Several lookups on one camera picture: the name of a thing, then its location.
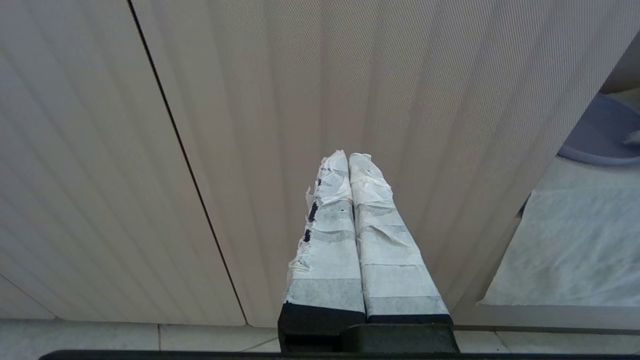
panel seam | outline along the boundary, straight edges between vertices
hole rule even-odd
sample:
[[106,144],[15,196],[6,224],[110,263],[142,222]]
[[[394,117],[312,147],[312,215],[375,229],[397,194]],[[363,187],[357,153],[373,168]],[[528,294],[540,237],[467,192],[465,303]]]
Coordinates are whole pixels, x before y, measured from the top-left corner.
[[178,127],[175,124],[175,119],[173,118],[173,113],[171,111],[171,107],[169,106],[169,101],[166,98],[166,94],[164,92],[164,88],[162,86],[162,82],[160,82],[160,76],[158,75],[156,65],[153,61],[153,57],[151,57],[151,51],[149,50],[149,46],[147,45],[147,39],[145,38],[142,27],[140,25],[140,21],[138,20],[138,14],[133,7],[133,3],[131,0],[127,0],[127,4],[129,5],[129,11],[131,12],[131,16],[136,25],[136,29],[138,30],[138,35],[140,36],[140,42],[142,46],[145,48],[145,53],[147,55],[147,60],[149,61],[149,65],[151,66],[151,70],[154,73],[154,77],[156,79],[156,83],[158,86],[158,90],[160,90],[160,95],[162,96],[162,100],[164,102],[164,107],[166,108],[166,112],[169,115],[169,119],[171,120],[171,124],[173,126],[173,132],[175,133],[175,137],[178,140],[178,144],[180,145],[180,149],[182,151],[182,156],[184,157],[184,162],[189,169],[189,174],[191,175],[191,180],[193,181],[193,186],[195,187],[196,193],[198,194],[198,198],[200,199],[200,205],[202,206],[202,210],[204,211],[204,215],[207,218],[207,223],[209,224],[209,229],[211,230],[211,234],[213,235],[213,240],[216,242],[216,246],[218,248],[218,252],[220,253],[220,259],[222,260],[222,264],[225,266],[225,271],[227,272],[227,277],[229,278],[229,283],[234,291],[234,295],[236,296],[236,300],[238,306],[240,307],[240,312],[242,312],[242,316],[244,318],[244,322],[246,323],[246,315],[244,313],[244,309],[242,307],[242,303],[240,303],[240,298],[238,297],[238,292],[236,290],[236,286],[234,284],[233,279],[231,278],[231,273],[229,272],[229,267],[227,266],[227,262],[225,261],[225,257],[222,253],[222,249],[220,248],[220,243],[218,243],[218,237],[216,236],[216,232],[213,229],[213,224],[211,224],[211,218],[209,217],[209,212],[207,211],[207,206],[204,204],[204,200],[202,198],[202,194],[200,192],[200,187],[198,186],[198,182],[196,181],[196,177],[193,173],[193,169],[191,168],[191,163],[189,162],[189,157],[187,156],[187,152],[184,149],[184,144],[182,143],[182,138],[180,137],[180,133],[178,132]]

tiled floor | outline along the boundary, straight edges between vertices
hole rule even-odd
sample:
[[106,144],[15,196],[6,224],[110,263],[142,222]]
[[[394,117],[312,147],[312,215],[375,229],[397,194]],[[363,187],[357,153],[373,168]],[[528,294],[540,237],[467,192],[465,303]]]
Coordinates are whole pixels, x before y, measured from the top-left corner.
[[[638,354],[640,336],[458,331],[463,352]],[[0,359],[35,360],[61,349],[279,352],[275,329],[61,320],[0,320]]]

black mark on tape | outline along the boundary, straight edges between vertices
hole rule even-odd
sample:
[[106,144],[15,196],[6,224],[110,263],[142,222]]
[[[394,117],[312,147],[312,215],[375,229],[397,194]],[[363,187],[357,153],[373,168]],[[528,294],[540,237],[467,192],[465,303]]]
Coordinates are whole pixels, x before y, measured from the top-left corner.
[[318,210],[318,205],[314,201],[313,205],[311,205],[311,212],[309,212],[309,222],[313,222],[316,219],[317,210]]

black plastic base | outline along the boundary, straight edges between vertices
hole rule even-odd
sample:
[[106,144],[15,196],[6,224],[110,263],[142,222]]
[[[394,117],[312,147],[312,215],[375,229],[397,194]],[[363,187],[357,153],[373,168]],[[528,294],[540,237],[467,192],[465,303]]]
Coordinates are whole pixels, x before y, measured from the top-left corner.
[[453,329],[445,323],[421,325],[364,323],[340,335],[340,351],[361,354],[458,353]]
[[364,323],[364,313],[291,303],[282,304],[278,338],[282,352],[336,351],[340,333]]

white surface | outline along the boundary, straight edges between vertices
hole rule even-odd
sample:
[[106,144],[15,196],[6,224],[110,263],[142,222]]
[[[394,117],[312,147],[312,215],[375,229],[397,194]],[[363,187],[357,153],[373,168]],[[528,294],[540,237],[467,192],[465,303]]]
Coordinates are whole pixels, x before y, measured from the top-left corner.
[[495,332],[491,331],[455,331],[460,352],[501,353],[510,352]]
[[640,26],[634,1],[134,6],[253,325],[334,149],[374,156],[452,307]]
[[638,199],[640,168],[554,160],[481,303],[637,308]]
[[0,318],[53,319],[55,316],[0,276]]
[[558,334],[550,332],[497,332],[512,353],[638,354],[640,336]]
[[0,7],[0,274],[68,320],[244,324],[127,3]]
[[367,316],[448,314],[370,155],[351,154],[349,178]]
[[[636,354],[640,336],[456,331],[462,352]],[[55,350],[279,352],[276,329],[131,323],[0,320],[0,358],[34,360]]]
[[275,328],[160,325],[160,347],[162,350],[255,350],[256,346],[266,345],[277,338],[278,331]]
[[35,360],[56,350],[157,350],[156,324],[0,321],[0,359]]

